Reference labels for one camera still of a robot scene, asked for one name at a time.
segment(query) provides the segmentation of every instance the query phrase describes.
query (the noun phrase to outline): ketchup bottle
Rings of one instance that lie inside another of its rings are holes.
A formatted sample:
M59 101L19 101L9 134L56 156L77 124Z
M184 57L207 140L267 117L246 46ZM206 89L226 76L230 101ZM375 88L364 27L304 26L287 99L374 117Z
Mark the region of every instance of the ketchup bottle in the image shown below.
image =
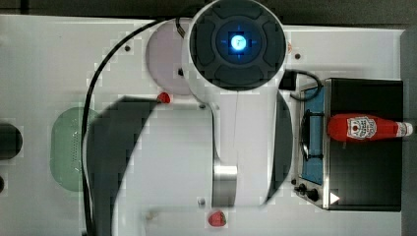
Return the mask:
M410 136L413 126L365 114L337 114L328 121L328 135L341 142L365 142Z

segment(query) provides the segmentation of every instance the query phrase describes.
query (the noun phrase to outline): white label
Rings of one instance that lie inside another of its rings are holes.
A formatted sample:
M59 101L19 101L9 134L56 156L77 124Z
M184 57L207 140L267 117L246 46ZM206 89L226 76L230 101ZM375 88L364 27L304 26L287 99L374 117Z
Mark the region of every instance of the white label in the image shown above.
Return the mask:
M407 127L402 122L395 122L398 125L398 130L396 131L397 137L404 137L407 134Z
M377 133L374 119L367 116L347 119L347 137L357 140L372 138Z

